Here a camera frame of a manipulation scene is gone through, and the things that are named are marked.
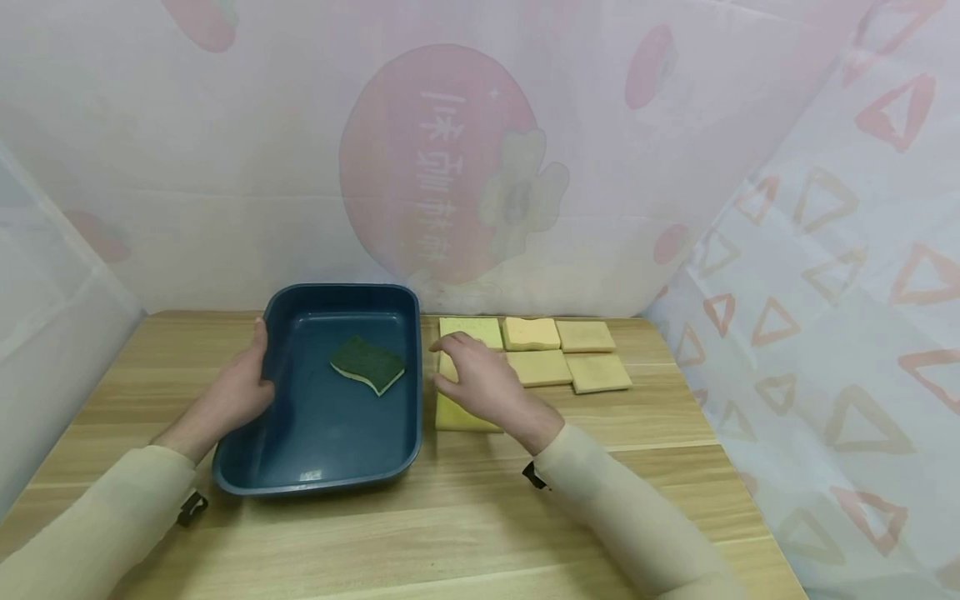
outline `white curtain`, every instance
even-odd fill
[[[869,0],[14,0],[0,139],[148,311],[627,316]]]
[[[93,390],[140,312],[0,146],[0,516]]]
[[[960,598],[960,5],[884,2],[647,311],[811,598]]]

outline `person's hand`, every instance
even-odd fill
[[[274,400],[274,384],[260,379],[266,351],[267,326],[257,318],[250,346],[220,370],[204,394],[154,444],[199,463],[227,433],[263,414]]]
[[[502,352],[462,331],[445,335],[430,347],[440,350],[453,359],[459,381],[436,373],[437,389],[468,413],[501,427],[531,454],[539,454],[564,428],[564,418],[552,406],[527,394]]]

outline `person's left hand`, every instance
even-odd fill
[[[259,417],[274,400],[274,384],[260,379],[267,351],[267,326],[253,325],[250,346],[233,357],[209,388],[154,444],[199,463],[227,433]]]

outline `tray rim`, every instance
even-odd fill
[[[414,302],[414,315],[413,317],[417,320],[417,324],[414,327],[414,348],[418,350],[418,360],[416,362],[416,373],[406,373],[412,374],[417,377],[417,433],[414,439],[413,449],[410,451],[410,455],[400,464],[399,467],[387,471],[386,473],[381,473],[378,475],[364,475],[360,477],[352,477],[350,479],[338,479],[334,481],[327,482],[304,482],[301,484],[292,484],[289,486],[274,486],[269,488],[246,488],[236,486],[224,477],[223,469],[221,468],[223,463],[223,452],[221,452],[221,441],[217,443],[217,448],[213,453],[213,461],[211,464],[211,470],[213,471],[213,480],[224,492],[230,493],[237,496],[273,496],[273,495],[291,495],[296,493],[310,493],[310,492],[323,492],[323,491],[341,491],[348,490],[351,488],[357,488],[364,485],[374,485],[377,483],[386,483],[393,479],[398,478],[405,470],[410,468],[413,465],[414,461],[417,460],[417,457],[420,455],[420,448],[423,444],[423,357],[422,357],[422,332],[420,330],[420,299],[417,298],[417,295],[410,288],[398,285],[396,283],[294,283],[288,285],[278,292],[276,292],[267,302],[267,307],[263,311],[263,320],[268,321],[267,317],[270,315],[271,309],[274,307],[276,300],[297,288],[393,288],[400,292],[408,295]]]

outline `black strap clip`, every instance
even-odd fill
[[[523,476],[530,480],[530,483],[534,484],[534,487],[538,490],[546,488],[546,482],[540,479],[537,476],[537,472],[534,468],[534,462],[530,461],[530,464],[523,469]]]
[[[180,506],[180,514],[177,515],[177,524],[180,527],[189,527],[197,516],[199,516],[206,507],[210,505],[199,492],[194,490],[190,497]]]

